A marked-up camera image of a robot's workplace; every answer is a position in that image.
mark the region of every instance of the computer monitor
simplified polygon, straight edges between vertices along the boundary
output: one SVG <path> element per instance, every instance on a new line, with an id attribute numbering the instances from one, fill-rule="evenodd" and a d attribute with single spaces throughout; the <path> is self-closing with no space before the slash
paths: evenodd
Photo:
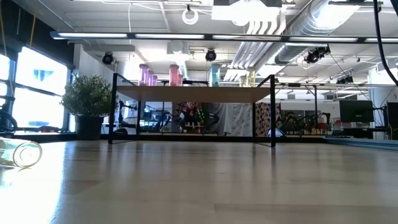
<path id="1" fill-rule="evenodd" d="M 373 122 L 373 103 L 366 100 L 340 100 L 341 122 Z"/>

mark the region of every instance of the security camera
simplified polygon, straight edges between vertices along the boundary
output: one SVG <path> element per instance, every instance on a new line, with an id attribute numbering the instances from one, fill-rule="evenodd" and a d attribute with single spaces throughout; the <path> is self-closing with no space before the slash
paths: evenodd
<path id="1" fill-rule="evenodd" d="M 102 58 L 102 62 L 105 65 L 112 65 L 112 64 L 116 63 L 116 58 L 113 57 L 113 53 L 112 52 L 105 52 L 105 55 Z"/>
<path id="2" fill-rule="evenodd" d="M 217 54 L 214 51 L 214 49 L 208 49 L 205 58 L 206 58 L 206 61 L 208 61 L 208 62 L 212 62 L 212 61 L 216 60 Z"/>

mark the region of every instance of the black metal table frame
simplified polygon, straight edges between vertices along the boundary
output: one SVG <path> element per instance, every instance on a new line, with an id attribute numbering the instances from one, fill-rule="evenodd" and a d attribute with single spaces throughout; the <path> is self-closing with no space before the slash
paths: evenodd
<path id="1" fill-rule="evenodd" d="M 117 136 L 114 134 L 113 125 L 115 122 L 115 101 L 116 92 L 118 89 L 118 77 L 123 80 L 123 82 L 128 82 L 133 86 L 134 83 L 130 82 L 122 75 L 118 73 L 113 74 L 112 79 L 112 95 L 111 95 L 111 111 L 109 112 L 109 134 L 108 143 L 113 144 L 113 140 L 153 140 L 153 141 L 164 141 L 165 139 L 173 139 L 173 141 L 222 141 L 222 142 L 271 142 L 271 147 L 276 146 L 276 108 L 275 108 L 275 75 L 269 75 L 265 78 L 256 88 L 260 88 L 265 82 L 270 81 L 270 95 L 271 95 L 271 137 L 256 137 L 256 103 L 252 103 L 252 137 L 241 137 L 241 136 L 169 136 L 169 135 L 141 135 L 140 134 L 140 124 L 139 118 L 141 117 L 141 101 L 138 101 L 137 109 L 137 124 L 136 124 L 136 134 L 127 136 Z"/>

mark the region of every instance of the pink cylinder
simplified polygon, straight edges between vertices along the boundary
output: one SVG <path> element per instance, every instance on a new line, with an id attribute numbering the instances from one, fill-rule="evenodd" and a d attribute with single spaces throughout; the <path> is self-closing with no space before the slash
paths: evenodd
<path id="1" fill-rule="evenodd" d="M 179 75 L 179 66 L 178 65 L 170 65 L 169 70 L 169 85 L 170 86 L 178 86 L 178 75 Z"/>
<path id="2" fill-rule="evenodd" d="M 153 79 L 152 79 L 152 86 L 157 86 L 157 75 L 154 75 L 154 76 L 153 76 Z"/>
<path id="3" fill-rule="evenodd" d="M 147 85 L 148 83 L 148 74 L 149 74 L 149 66 L 147 64 L 140 64 L 140 73 L 141 79 L 139 80 L 139 85 Z"/>
<path id="4" fill-rule="evenodd" d="M 154 79 L 154 72 L 149 70 L 148 71 L 148 82 L 147 82 L 147 85 L 151 86 L 153 79 Z"/>
<path id="5" fill-rule="evenodd" d="M 178 76 L 178 85 L 182 86 L 182 75 Z"/>

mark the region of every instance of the black cable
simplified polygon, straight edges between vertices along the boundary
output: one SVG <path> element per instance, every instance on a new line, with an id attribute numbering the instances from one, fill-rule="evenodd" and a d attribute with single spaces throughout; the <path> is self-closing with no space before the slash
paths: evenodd
<path id="1" fill-rule="evenodd" d="M 337 62 L 336 59 L 332 56 L 332 54 L 329 54 L 329 55 L 330 55 L 330 57 L 336 62 L 336 65 L 340 68 L 340 70 L 344 73 L 344 75 L 345 75 L 346 77 L 348 77 L 348 75 L 346 74 L 346 72 L 345 72 L 345 71 L 342 69 L 342 67 L 338 64 L 338 62 Z M 364 95 L 370 102 L 372 102 L 373 107 L 377 108 L 377 106 L 373 103 L 373 101 L 371 101 L 371 99 L 369 99 L 369 97 L 367 97 L 367 96 L 362 92 L 362 90 L 359 89 L 359 87 L 358 87 L 357 85 L 355 85 L 354 82 L 353 82 L 353 85 L 361 92 L 362 95 Z M 379 118 L 380 118 L 379 124 L 381 124 L 382 119 L 381 119 L 380 111 L 377 110 L 377 113 L 379 114 Z"/>
<path id="2" fill-rule="evenodd" d="M 392 91 L 394 90 L 394 88 L 392 88 L 392 90 L 390 91 L 390 93 L 385 97 L 385 99 L 383 100 L 383 102 L 381 102 L 379 107 L 383 106 L 383 103 L 386 101 L 386 99 L 390 96 L 390 94 L 392 93 Z"/>
<path id="3" fill-rule="evenodd" d="M 374 22 L 376 25 L 377 45 L 379 46 L 381 63 L 383 64 L 384 69 L 386 69 L 386 72 L 390 76 L 391 80 L 394 81 L 396 86 L 398 86 L 398 81 L 390 71 L 390 68 L 388 67 L 386 62 L 386 57 L 384 56 L 384 49 L 381 42 L 381 32 L 380 32 L 380 23 L 379 23 L 379 4 L 377 0 L 373 0 L 373 9 L 374 9 Z"/>

